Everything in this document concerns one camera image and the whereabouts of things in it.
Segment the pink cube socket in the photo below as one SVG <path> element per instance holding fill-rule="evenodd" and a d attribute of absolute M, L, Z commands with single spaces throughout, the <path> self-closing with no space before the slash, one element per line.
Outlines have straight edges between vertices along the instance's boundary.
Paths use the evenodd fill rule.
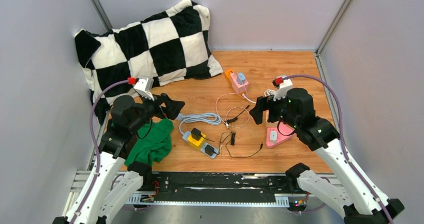
<path fill-rule="evenodd" d="M 231 85 L 236 94 L 246 93 L 248 90 L 249 82 L 246 78 L 241 79 L 241 83 L 239 83 L 239 78 L 233 77 L 231 79 Z"/>

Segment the grey blue small charger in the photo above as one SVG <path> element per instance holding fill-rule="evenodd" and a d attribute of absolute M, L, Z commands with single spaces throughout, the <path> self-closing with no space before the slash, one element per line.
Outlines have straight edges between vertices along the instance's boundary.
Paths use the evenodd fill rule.
<path fill-rule="evenodd" d="M 237 84 L 240 85 L 240 86 L 244 86 L 246 81 L 247 81 L 245 75 L 240 72 L 240 73 L 237 74 L 236 77 L 237 77 L 237 79 L 236 79 Z"/>

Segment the black tp-link power adapter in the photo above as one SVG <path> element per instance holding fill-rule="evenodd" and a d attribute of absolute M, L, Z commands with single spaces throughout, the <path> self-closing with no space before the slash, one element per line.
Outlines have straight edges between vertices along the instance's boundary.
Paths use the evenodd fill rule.
<path fill-rule="evenodd" d="M 191 133 L 194 135 L 194 137 L 197 139 L 197 140 L 199 140 L 199 138 L 200 138 L 200 134 L 202 133 L 199 129 L 197 129 L 197 128 L 193 128 L 192 130 L 191 130 Z M 226 142 L 227 141 L 229 141 L 230 140 L 230 138 L 227 138 L 226 139 L 226 141 L 224 142 L 224 145 L 226 144 Z M 219 147 L 219 143 L 218 143 L 218 141 L 215 141 L 215 140 L 212 140 L 212 139 L 209 139 L 209 138 L 207 138 L 206 137 L 206 141 L 210 144 L 210 145 L 212 145 L 213 147 L 215 147 L 215 148 L 217 148 L 218 149 L 218 147 Z M 234 159 L 234 158 L 250 158 L 250 157 L 253 157 L 253 156 L 255 156 L 259 151 L 261 151 L 262 150 L 262 148 L 263 148 L 263 143 L 261 143 L 260 144 L 260 146 L 259 146 L 259 149 L 257 150 L 257 151 L 255 151 L 253 154 L 251 154 L 251 155 L 248 155 L 248 156 L 233 156 L 232 154 L 231 154 L 231 152 L 230 152 L 230 150 L 228 149 L 228 145 L 225 145 L 225 149 L 227 150 L 227 152 L 228 152 L 228 155 L 232 158 L 232 159 Z"/>

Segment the black adapter with thin cable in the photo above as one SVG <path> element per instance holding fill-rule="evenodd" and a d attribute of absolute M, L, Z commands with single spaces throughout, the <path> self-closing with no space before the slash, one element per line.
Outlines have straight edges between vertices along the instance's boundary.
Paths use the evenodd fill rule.
<path fill-rule="evenodd" d="M 233 131 L 232 123 L 235 122 L 243 112 L 248 112 L 249 107 L 250 107 L 250 105 L 247 105 L 245 108 L 243 108 L 243 111 L 240 112 L 237 116 L 235 116 L 234 118 L 231 118 L 231 119 L 227 119 L 225 121 L 225 123 L 227 124 L 227 127 L 230 128 L 230 132 L 224 132 L 224 133 L 221 134 L 220 140 L 218 141 L 218 149 L 215 149 L 213 146 L 211 146 L 209 144 L 206 145 L 206 147 L 205 147 L 205 153 L 206 154 L 210 155 L 211 157 L 213 155 L 218 156 L 221 153 L 221 147 L 222 147 L 222 145 L 224 144 L 224 142 L 226 141 L 227 138 L 230 138 L 230 140 L 227 141 L 225 145 L 227 145 L 228 143 L 231 143 L 231 145 L 234 145 L 236 132 Z"/>

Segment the yellow cube socket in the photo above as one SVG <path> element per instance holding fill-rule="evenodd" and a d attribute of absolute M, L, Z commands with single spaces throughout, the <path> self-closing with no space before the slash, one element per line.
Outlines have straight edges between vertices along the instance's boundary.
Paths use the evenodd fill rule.
<path fill-rule="evenodd" d="M 201 148 L 206 143 L 206 136 L 204 133 L 200 133 L 200 138 L 197 140 L 192 133 L 189 134 L 187 142 L 190 146 L 192 146 L 197 151 L 200 151 Z"/>

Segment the beige cube socket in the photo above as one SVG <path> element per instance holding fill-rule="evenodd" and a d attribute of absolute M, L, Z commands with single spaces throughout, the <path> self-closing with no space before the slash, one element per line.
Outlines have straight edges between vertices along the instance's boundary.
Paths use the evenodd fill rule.
<path fill-rule="evenodd" d="M 265 125 L 267 128 L 273 128 L 274 124 L 269 122 L 269 111 L 266 112 Z"/>

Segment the pink usb charger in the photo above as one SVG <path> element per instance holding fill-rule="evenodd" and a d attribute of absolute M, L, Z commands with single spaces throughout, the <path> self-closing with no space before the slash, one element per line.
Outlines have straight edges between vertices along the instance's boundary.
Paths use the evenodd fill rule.
<path fill-rule="evenodd" d="M 233 80 L 234 80 L 235 82 L 237 82 L 237 83 L 239 82 L 239 76 L 238 76 L 238 74 L 233 73 L 232 77 L 233 77 Z"/>

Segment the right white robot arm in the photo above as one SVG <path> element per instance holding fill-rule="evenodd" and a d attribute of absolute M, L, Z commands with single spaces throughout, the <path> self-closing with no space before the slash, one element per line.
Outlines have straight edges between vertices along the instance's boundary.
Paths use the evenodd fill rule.
<path fill-rule="evenodd" d="M 298 163 L 285 173 L 285 185 L 290 192 L 311 193 L 336 211 L 346 224 L 390 224 L 405 209 L 399 199 L 389 198 L 358 166 L 334 125 L 316 115 L 313 98 L 305 89 L 290 89 L 281 99 L 260 96 L 249 113 L 260 124 L 265 111 L 269 122 L 281 121 L 291 126 L 298 139 L 331 168 L 343 186 L 335 187 Z"/>

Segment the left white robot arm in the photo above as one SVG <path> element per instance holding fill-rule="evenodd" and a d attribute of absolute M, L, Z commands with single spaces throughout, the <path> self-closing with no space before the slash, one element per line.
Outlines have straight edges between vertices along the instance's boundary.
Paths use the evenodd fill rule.
<path fill-rule="evenodd" d="M 128 158 L 140 136 L 139 129 L 153 117 L 174 120 L 185 102 L 172 100 L 167 94 L 142 98 L 135 102 L 129 95 L 118 97 L 111 109 L 111 119 L 100 141 L 94 141 L 96 164 L 73 206 L 55 224 L 110 224 L 129 197 L 138 189 L 149 190 L 153 185 L 149 164 L 135 162 L 121 182 L 112 188 L 113 179 Z"/>

